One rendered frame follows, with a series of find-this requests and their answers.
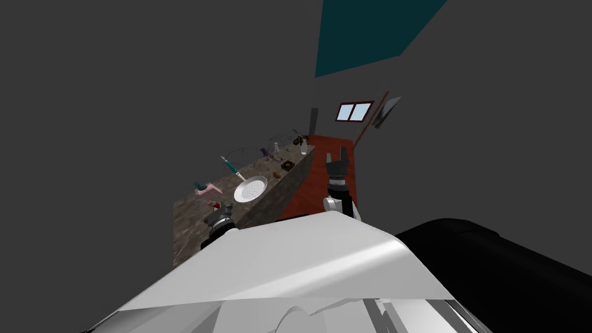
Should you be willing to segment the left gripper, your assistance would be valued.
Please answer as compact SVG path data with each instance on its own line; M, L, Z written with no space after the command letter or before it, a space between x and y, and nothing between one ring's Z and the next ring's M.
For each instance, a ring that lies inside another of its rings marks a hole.
M232 208L233 206L223 206L220 205L220 208L213 211L211 214L207 215L204 218L204 223L206 225L216 225L225 219L228 219L232 215Z

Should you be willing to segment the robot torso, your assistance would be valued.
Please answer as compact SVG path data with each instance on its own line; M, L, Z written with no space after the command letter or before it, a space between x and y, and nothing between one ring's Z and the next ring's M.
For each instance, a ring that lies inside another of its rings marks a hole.
M492 333L396 237L337 212L232 229L89 333Z

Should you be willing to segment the window with brown frame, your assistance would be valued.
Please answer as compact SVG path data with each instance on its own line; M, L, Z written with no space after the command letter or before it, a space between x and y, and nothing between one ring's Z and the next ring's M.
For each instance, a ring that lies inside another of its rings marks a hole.
M335 118L337 122L363 123L374 101L342 102Z

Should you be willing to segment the framed picture on wall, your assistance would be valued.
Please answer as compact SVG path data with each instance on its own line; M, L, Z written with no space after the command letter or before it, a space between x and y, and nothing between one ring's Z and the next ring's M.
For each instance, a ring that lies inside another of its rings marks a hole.
M392 110L397 105L398 101L401 99L401 96L389 99L379 110L377 116L371 123L371 126L378 129L392 112Z

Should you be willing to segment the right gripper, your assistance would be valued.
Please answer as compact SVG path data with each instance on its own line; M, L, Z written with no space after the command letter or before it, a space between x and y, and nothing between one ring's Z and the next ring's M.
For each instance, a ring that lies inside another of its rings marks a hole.
M348 174L348 166L349 158L346 146L341 146L340 148L339 161L332 161L331 154L326 153L325 167L330 181L345 181L345 176Z

